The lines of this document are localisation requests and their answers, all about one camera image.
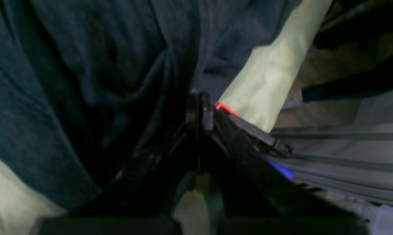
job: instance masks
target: wrinkled fabric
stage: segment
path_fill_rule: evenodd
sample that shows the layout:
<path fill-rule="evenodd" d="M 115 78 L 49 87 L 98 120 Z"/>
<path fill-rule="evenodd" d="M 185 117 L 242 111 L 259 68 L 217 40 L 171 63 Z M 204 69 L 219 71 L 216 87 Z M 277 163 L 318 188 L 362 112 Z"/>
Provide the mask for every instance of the wrinkled fabric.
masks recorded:
<path fill-rule="evenodd" d="M 0 159 L 75 208 L 169 127 L 191 88 L 216 101 L 299 2 L 0 1 Z"/>

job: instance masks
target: denim fabric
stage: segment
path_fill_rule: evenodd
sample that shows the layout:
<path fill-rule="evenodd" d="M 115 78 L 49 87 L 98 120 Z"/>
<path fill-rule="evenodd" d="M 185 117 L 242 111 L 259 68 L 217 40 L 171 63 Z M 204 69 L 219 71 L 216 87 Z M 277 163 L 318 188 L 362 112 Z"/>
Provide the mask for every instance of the denim fabric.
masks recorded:
<path fill-rule="evenodd" d="M 71 209 L 169 128 L 191 88 L 216 101 L 300 0 L 0 1 L 0 158 Z"/>

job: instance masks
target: light green fabric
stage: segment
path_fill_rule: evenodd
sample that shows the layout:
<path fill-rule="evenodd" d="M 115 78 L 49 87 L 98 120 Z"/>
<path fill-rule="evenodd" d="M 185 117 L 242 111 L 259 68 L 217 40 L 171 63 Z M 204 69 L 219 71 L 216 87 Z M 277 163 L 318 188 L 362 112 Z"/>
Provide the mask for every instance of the light green fabric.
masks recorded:
<path fill-rule="evenodd" d="M 303 0 L 277 39 L 253 49 L 220 101 L 265 132 L 271 131 L 331 0 Z"/>
<path fill-rule="evenodd" d="M 57 216 L 64 212 L 25 186 L 0 161 L 0 235 L 27 235 L 37 217 Z"/>
<path fill-rule="evenodd" d="M 204 195 L 194 189 L 185 192 L 174 212 L 174 218 L 180 222 L 183 235 L 208 235 L 209 213 Z"/>

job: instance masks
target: pant leg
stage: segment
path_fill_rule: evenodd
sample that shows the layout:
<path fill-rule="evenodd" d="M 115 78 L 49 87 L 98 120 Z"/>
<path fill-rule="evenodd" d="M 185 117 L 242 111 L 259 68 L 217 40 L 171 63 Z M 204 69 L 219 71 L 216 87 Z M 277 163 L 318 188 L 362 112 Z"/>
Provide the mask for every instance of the pant leg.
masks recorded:
<path fill-rule="evenodd" d="M 1 11 L 0 160 L 27 186 L 67 209 L 99 191 L 63 142 L 36 75 Z"/>
<path fill-rule="evenodd" d="M 375 69 L 302 89 L 303 102 L 362 99 L 393 89 L 393 56 Z"/>

